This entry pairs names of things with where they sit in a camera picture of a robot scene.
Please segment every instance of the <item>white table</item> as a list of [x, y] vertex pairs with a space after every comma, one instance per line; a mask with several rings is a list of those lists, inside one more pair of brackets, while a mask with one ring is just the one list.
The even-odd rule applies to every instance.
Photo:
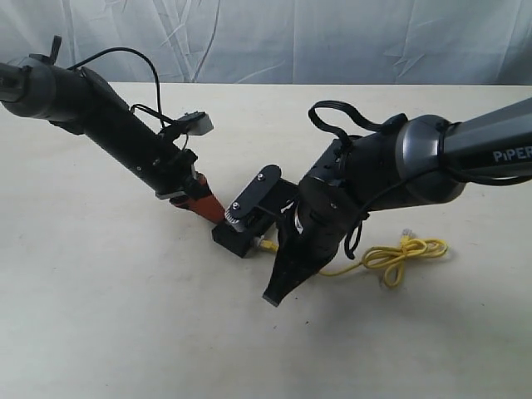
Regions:
[[[116, 89], [154, 104], [151, 84]], [[297, 182], [323, 152], [332, 136], [307, 118], [315, 101], [349, 101], [374, 121], [460, 121], [531, 95], [166, 85], [163, 105], [210, 113], [215, 131], [190, 146], [228, 204], [264, 165]], [[471, 185], [451, 204], [374, 214], [360, 250], [408, 227], [447, 239], [451, 256], [407, 268], [396, 291], [368, 273], [316, 277], [274, 308], [261, 299], [272, 255], [219, 247], [206, 221], [157, 200], [84, 136], [3, 109], [0, 129], [2, 399], [530, 397], [532, 185]]]

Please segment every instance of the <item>yellow cable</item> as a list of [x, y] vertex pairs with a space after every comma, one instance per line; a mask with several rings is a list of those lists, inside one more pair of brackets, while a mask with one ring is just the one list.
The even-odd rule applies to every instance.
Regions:
[[[261, 239], [258, 247], [264, 251], [277, 253], [278, 246], [273, 241]], [[443, 239], [415, 239], [409, 229], [403, 230], [398, 247], [377, 246], [368, 249], [361, 260], [339, 270], [321, 270], [319, 273], [326, 277], [335, 277], [364, 266], [369, 270], [384, 270], [382, 281], [388, 288], [395, 288], [401, 284], [405, 275], [405, 261], [407, 259], [440, 258], [445, 255], [448, 245]]]

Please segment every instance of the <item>white tabletop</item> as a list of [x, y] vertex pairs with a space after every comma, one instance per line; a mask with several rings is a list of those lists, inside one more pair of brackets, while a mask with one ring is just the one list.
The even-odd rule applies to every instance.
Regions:
[[[154, 105], [150, 84], [116, 89]], [[163, 106], [210, 113], [215, 130], [190, 147], [228, 204], [263, 166], [297, 182], [323, 152], [332, 136], [307, 118], [315, 101], [374, 121], [461, 121], [531, 95], [166, 85]], [[261, 299], [273, 255], [219, 247], [208, 222], [157, 200], [85, 136], [3, 109], [0, 129], [2, 399], [530, 397], [532, 185], [471, 185], [451, 204], [374, 214], [360, 250], [407, 227], [447, 239], [450, 256], [407, 267], [395, 291], [368, 273], [311, 278], [274, 308]]]

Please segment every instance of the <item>white backdrop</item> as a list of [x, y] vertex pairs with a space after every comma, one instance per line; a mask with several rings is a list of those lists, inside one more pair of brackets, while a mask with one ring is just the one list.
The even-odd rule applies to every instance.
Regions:
[[[145, 52], [162, 81], [532, 84], [528, 0], [0, 0], [0, 58]], [[110, 55], [111, 81], [149, 81]]]

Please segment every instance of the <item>black bracket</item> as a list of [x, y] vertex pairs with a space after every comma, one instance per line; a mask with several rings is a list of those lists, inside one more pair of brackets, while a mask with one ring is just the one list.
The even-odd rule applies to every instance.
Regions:
[[225, 212], [225, 221], [212, 230], [215, 243], [236, 254], [246, 256], [283, 211], [298, 196], [298, 187], [281, 178], [276, 165], [265, 166], [233, 201]]

